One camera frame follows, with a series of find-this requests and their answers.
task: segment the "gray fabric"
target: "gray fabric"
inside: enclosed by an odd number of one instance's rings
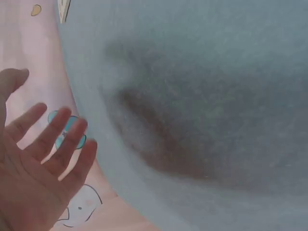
[[[59,31],[99,163],[155,225],[308,229],[307,0],[73,0]]]

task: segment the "pink surface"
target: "pink surface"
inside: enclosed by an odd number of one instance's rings
[[[35,4],[42,6],[42,12],[31,17]],[[37,102],[44,102],[48,106],[47,113],[19,143],[21,147],[33,141],[46,127],[51,111],[69,106],[73,114],[78,115],[62,60],[53,4],[52,0],[0,0],[0,69],[27,67],[30,70],[27,83],[7,102],[7,123]],[[79,151],[75,151],[70,167],[74,165],[78,154]],[[158,229],[117,196],[95,162],[86,185],[73,198],[52,230]]]

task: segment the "blue cartoon character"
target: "blue cartoon character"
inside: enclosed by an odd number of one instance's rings
[[[53,111],[53,112],[50,112],[50,114],[48,115],[48,123],[50,123],[53,118],[56,116],[56,114],[58,113],[58,111]],[[66,137],[66,134],[68,133],[68,131],[70,130],[70,128],[72,127],[73,123],[77,120],[77,117],[76,116],[71,116],[64,128],[64,130],[62,131],[62,134],[57,138],[56,142],[55,142],[55,145],[56,145],[56,149],[59,149],[61,143],[63,142],[64,138]],[[79,141],[79,144],[77,145],[77,148],[76,149],[80,149],[83,147],[83,145],[85,144],[86,142],[86,135],[83,135],[81,140]]]

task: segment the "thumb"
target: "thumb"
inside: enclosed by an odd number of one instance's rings
[[[0,72],[0,96],[5,101],[22,86],[29,77],[28,69],[5,69]]]

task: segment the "palm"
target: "palm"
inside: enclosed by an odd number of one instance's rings
[[[5,101],[14,88],[25,81],[19,71],[10,71],[11,76],[7,79],[7,73],[0,73],[0,123],[3,125]],[[10,87],[2,88],[3,80],[7,80],[6,84]],[[59,110],[32,144],[24,150],[17,146],[17,142],[45,111],[46,105],[39,103],[8,126],[0,128],[0,228],[4,224],[11,231],[49,230],[82,186],[93,164],[97,145],[88,141],[73,170],[62,181],[58,180],[86,129],[87,122],[83,119],[73,125],[57,152],[41,164],[70,117],[71,112],[67,108]]]

